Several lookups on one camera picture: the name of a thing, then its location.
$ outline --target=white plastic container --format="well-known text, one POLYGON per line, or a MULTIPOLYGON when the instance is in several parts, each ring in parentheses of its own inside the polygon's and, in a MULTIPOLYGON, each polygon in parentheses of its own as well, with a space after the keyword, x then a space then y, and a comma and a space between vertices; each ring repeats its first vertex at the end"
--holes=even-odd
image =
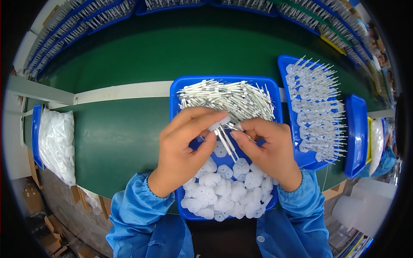
POLYGON ((349 196, 341 196, 333 208, 332 216, 343 224, 348 230, 354 227, 358 212, 363 206, 364 200, 349 196))
POLYGON ((361 178, 351 192, 351 197, 364 199, 364 204, 354 221, 354 228, 369 237, 374 237, 389 211, 396 190, 395 185, 361 178))

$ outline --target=fingernail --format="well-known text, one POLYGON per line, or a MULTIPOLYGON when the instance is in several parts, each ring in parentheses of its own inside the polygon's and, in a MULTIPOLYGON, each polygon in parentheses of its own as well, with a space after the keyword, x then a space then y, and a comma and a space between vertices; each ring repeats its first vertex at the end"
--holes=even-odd
POLYGON ((237 128, 237 129, 240 130, 240 131, 244 131, 244 129, 243 129, 242 126, 241 126, 241 122, 236 123, 236 124, 234 125, 234 127, 237 128))
POLYGON ((230 135, 232 136, 232 138, 234 138, 234 140, 238 138, 237 134, 234 131, 230 132, 230 135))

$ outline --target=yellow tray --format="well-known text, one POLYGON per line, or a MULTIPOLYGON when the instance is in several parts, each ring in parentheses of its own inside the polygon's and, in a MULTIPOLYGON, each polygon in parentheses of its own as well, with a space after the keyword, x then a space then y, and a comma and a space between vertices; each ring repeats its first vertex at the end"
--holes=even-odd
POLYGON ((373 118, 367 117, 367 121, 368 121, 368 145, 367 145, 366 164, 368 164, 371 161, 371 133, 370 133, 370 127, 371 127, 371 122, 373 120, 374 120, 373 118))
POLYGON ((329 41, 326 37, 324 37, 324 35, 321 35, 320 38, 322 40, 324 40, 325 42, 327 42, 330 46, 332 46, 333 48, 335 48, 338 52, 340 52, 343 55, 347 55, 346 51, 344 50, 344 48, 339 48, 338 46, 336 46, 333 42, 329 41))

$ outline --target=person's left hand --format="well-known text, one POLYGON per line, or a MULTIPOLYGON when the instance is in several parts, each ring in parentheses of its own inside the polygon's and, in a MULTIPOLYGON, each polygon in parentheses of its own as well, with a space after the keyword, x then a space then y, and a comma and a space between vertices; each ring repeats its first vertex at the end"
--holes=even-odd
POLYGON ((148 178, 152 193, 166 197, 197 173, 216 144, 214 132, 209 132, 207 128, 227 114, 227 111, 192 107, 174 117, 159 135, 158 167, 148 178), (188 145, 199 135, 205 137, 205 142, 194 151, 188 145))

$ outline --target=plastic bag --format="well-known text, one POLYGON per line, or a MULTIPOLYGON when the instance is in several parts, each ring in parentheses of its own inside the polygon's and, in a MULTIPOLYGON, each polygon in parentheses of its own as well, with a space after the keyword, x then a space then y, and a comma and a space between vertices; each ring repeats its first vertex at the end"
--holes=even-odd
POLYGON ((42 162, 68 186, 76 185, 73 112, 43 109, 39 126, 39 154, 42 162))
POLYGON ((85 200, 92 206, 93 213, 95 215, 99 215, 102 213, 102 207, 100 206, 99 196, 91 191, 86 190, 85 188, 81 187, 81 189, 87 194, 85 200))
POLYGON ((371 176, 377 169, 384 149, 384 132, 382 120, 375 119, 371 122, 371 162, 368 175, 371 176))

